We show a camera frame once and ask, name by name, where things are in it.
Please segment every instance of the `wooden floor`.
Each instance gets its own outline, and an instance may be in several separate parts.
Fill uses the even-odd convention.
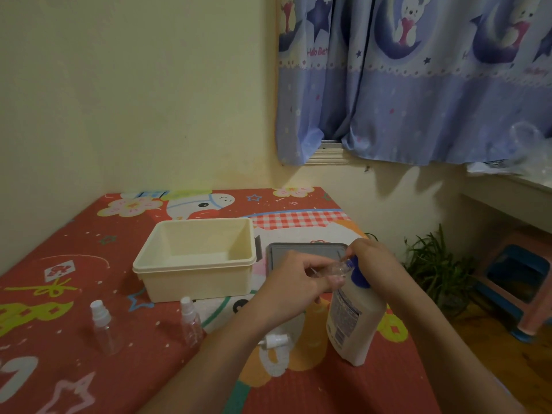
[[[552,413],[552,326],[539,330],[532,344],[516,340],[505,325],[512,321],[476,296],[452,322],[475,355],[529,413]]]

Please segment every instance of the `wall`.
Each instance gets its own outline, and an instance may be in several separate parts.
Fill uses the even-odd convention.
[[[0,274],[103,194],[41,0],[0,0]]]
[[[445,224],[465,252],[504,217],[456,166],[282,167],[275,0],[43,0],[106,191],[319,185],[397,253]]]

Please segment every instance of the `plastic stool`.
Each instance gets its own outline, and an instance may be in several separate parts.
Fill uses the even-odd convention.
[[[552,321],[552,235],[533,227],[516,229],[481,261],[475,289],[513,315],[510,333],[530,342]]]

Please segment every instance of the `product label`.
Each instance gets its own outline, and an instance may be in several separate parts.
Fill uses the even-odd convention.
[[[361,312],[351,304],[341,289],[334,292],[333,296],[329,316],[336,328],[335,340],[342,346],[345,337],[350,337],[356,327]]]

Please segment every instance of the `green plant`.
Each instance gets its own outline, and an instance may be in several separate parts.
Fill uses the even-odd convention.
[[[405,269],[444,313],[457,315],[467,305],[467,293],[473,283],[470,276],[474,269],[473,258],[455,260],[446,248],[441,224],[435,234],[417,238],[412,245],[405,238]]]

